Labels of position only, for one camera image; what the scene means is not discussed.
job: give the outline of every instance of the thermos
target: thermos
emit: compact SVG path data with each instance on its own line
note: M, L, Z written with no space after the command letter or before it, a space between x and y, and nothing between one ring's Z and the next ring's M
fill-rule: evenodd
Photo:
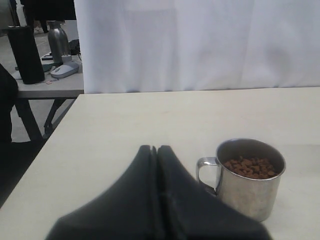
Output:
M66 32L61 28L59 21L48 21L50 30L48 41L55 63L62 63L62 56L70 55L69 41Z
M29 26L7 29L13 55L25 84L36 84L45 80L35 37Z

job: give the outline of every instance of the mug rim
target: mug rim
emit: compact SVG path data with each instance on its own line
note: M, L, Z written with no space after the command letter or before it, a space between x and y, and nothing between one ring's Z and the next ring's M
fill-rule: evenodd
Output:
M271 178L267 178L267 179L254 179L254 178L249 178L249 177L246 177L246 176L241 176L241 175L236 174L235 172L229 170L228 168L226 168L226 167L220 162L220 160L219 160L219 158L218 158L218 150L219 150L219 148L220 148L223 144L226 144L226 143L231 142L231 141L238 141L238 140L250 140L250 141L255 141L255 142L264 144L264 145L272 148L274 151L276 151L276 152L280 155L280 157L281 157L281 159L282 159L282 161L283 161L283 169L282 169L282 171L281 171L279 174L277 174L276 176L273 176L273 177L271 177ZM285 172L285 170L286 170L286 168L287 168L287 163L286 163L286 160L285 160L284 156L283 156L275 147L273 147L273 146L271 146L270 144L267 144L267 143L265 143L265 142L263 142L263 141L259 141L259 140L253 139L253 138L240 137L240 138L231 138L231 139L228 139L228 140L223 141L222 143L220 143L220 144L218 145L218 147L217 147L216 150L215 150L215 159L217 160L217 163L218 163L220 166L222 166L223 169L225 169L225 170L228 171L229 173L234 174L234 175L236 175L237 177L241 177L241 178L248 179L248 180L252 180L252 181L270 181L270 180L279 178L279 177Z

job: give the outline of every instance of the white mouse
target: white mouse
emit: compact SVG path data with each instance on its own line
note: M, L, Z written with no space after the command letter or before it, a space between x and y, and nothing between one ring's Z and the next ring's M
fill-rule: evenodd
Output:
M79 70L79 64L74 61L68 61L63 65L57 67L50 72L51 76L55 79L63 79L72 74L77 73Z

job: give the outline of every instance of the dog kibble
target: dog kibble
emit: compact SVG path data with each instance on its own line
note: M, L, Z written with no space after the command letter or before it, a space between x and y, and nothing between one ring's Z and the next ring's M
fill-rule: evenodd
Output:
M267 158L231 159L223 164L227 169L249 179L269 179L277 175Z

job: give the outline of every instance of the white table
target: white table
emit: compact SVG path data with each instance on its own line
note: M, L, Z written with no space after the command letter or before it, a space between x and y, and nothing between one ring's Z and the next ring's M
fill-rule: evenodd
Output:
M50 61L42 61L43 64L51 64ZM29 100L48 100L54 99L53 105L44 125L46 135L50 135L54 129L52 120L55 116L57 109L67 99L76 99L80 94L84 93L84 77L82 74L82 67L80 73L75 73L66 78L57 81L51 81L49 72L45 72L45 80L36 84L24 84L21 79L17 79L18 84L18 100L15 104L18 115L20 116L23 125L31 140L41 139L42 135L39 130L38 124L30 108ZM20 76L19 72L12 74L15 78Z
M0 210L0 239L44 239L110 187L140 145L171 145L195 176L200 157L237 137L268 142L287 161L264 222L274 239L320 239L319 87L80 95Z

